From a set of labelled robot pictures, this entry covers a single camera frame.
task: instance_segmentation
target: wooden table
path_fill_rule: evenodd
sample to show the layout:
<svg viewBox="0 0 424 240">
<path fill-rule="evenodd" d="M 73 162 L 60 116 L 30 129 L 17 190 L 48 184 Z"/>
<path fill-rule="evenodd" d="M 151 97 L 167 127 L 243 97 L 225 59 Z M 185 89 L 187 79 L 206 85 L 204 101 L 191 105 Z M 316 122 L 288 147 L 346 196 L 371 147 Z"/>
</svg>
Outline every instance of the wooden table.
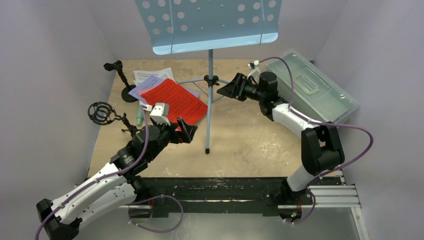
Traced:
<svg viewBox="0 0 424 240">
<path fill-rule="evenodd" d="M 157 71 L 172 68 L 176 81 L 201 78 L 208 74 L 206 60 L 123 60 L 123 70 L 132 83 L 134 70 Z M 246 59 L 216 60 L 214 75 L 231 81 L 236 73 L 248 74 Z M 206 82 L 198 84 L 207 92 Z M 192 83 L 184 85 L 199 89 Z M 135 125 L 138 102 L 121 99 L 124 88 L 116 74 L 110 92 L 109 104 L 119 115 L 124 112 Z M 203 93 L 200 99 L 208 102 Z M 198 130 L 190 144 L 169 144 L 148 168 L 144 177 L 283 177 L 289 176 L 301 164 L 300 139 L 287 128 L 270 121 L 261 114 L 257 101 L 223 98 L 212 105 L 210 154 L 205 154 L 206 116 L 197 125 Z M 117 151 L 131 139 L 121 132 L 124 125 L 114 122 L 102 126 L 91 160 L 88 176 L 100 170 Z"/>
</svg>

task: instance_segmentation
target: gray wall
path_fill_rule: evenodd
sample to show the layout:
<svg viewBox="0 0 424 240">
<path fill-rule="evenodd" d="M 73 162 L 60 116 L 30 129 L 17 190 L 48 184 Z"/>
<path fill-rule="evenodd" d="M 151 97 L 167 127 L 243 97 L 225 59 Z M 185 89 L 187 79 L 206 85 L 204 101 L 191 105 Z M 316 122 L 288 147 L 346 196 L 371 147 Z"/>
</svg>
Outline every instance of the gray wall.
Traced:
<svg viewBox="0 0 424 240">
<path fill-rule="evenodd" d="M 346 170 L 373 240 L 424 235 L 424 1 L 350 0 L 316 64 L 361 107 L 351 121 L 375 145 Z M 364 133 L 343 131 L 346 159 Z"/>
<path fill-rule="evenodd" d="M 1 239 L 34 239 L 36 203 L 87 174 L 113 57 L 85 0 L 2 1 L 0 32 Z"/>
<path fill-rule="evenodd" d="M 153 53 L 149 34 L 134 0 L 87 1 L 113 55 L 118 59 L 207 58 L 206 51 L 172 55 Z M 275 42 L 218 49 L 215 57 L 260 59 L 295 48 L 306 58 L 313 60 L 326 42 L 347 1 L 283 0 L 279 19 L 279 36 Z"/>
</svg>

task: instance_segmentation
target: plastic box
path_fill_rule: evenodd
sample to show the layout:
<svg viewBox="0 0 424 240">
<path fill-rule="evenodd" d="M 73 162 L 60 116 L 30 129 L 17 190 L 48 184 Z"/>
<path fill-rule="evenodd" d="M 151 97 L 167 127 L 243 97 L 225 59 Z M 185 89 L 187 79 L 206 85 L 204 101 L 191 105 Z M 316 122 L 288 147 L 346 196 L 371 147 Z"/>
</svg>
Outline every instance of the plastic box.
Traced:
<svg viewBox="0 0 424 240">
<path fill-rule="evenodd" d="M 283 53 L 282 58 L 293 75 L 293 107 L 296 110 L 321 122 L 345 123 L 359 106 L 355 99 L 294 49 Z M 270 59 L 261 63 L 259 70 L 277 75 L 278 94 L 289 102 L 291 83 L 284 63 L 278 59 Z M 259 72 L 256 71 L 253 77 L 258 80 Z"/>
</svg>

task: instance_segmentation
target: black rubber foot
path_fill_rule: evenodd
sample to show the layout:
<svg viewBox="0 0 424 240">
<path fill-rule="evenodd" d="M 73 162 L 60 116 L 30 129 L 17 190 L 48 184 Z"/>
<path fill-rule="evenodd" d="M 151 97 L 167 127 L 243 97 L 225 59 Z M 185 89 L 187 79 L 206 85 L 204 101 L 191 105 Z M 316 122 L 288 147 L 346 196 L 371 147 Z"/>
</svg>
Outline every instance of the black rubber foot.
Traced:
<svg viewBox="0 0 424 240">
<path fill-rule="evenodd" d="M 122 99 L 127 102 L 127 103 L 134 103 L 137 102 L 138 99 L 131 96 L 128 92 L 131 91 L 133 88 L 135 88 L 136 85 L 129 85 L 129 89 L 127 87 L 125 87 L 124 89 L 122 89 L 122 92 L 120 93 L 120 96 L 122 97 Z"/>
</svg>

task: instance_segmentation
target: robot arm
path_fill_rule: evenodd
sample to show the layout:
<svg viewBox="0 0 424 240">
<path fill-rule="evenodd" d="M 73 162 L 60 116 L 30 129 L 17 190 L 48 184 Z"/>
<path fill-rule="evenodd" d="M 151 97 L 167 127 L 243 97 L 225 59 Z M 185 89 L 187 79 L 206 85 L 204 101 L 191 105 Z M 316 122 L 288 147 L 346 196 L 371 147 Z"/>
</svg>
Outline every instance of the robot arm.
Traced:
<svg viewBox="0 0 424 240">
<path fill-rule="evenodd" d="M 114 120 L 122 121 L 127 127 L 125 131 L 131 133 L 132 140 L 84 183 L 53 201 L 43 199 L 36 205 L 42 222 L 58 209 L 44 225 L 51 240 L 71 240 L 80 229 L 101 215 L 135 200 L 149 198 L 149 188 L 142 178 L 136 175 L 145 170 L 148 163 L 169 143 L 190 143 L 193 140 L 198 127 L 186 124 L 182 118 L 178 118 L 177 123 L 170 122 L 167 118 L 167 104 L 157 103 L 155 106 L 147 105 L 144 108 L 151 111 L 150 118 L 153 122 L 153 125 L 148 126 L 148 142 L 146 127 L 137 129 L 129 123 L 125 114 L 117 115 L 108 103 L 96 102 L 90 106 L 88 115 L 94 123 L 107 125 Z M 140 161 L 128 171 L 123 171 L 136 162 L 145 144 L 147 148 Z"/>
<path fill-rule="evenodd" d="M 296 199 L 315 177 L 342 164 L 345 155 L 337 128 L 311 124 L 319 121 L 304 114 L 301 115 L 309 121 L 296 116 L 290 111 L 289 102 L 279 96 L 277 87 L 277 76 L 272 72 L 262 72 L 258 83 L 251 76 L 237 73 L 217 93 L 242 102 L 247 98 L 258 101 L 264 116 L 284 125 L 300 137 L 302 165 L 281 183 L 282 197 Z"/>
</svg>

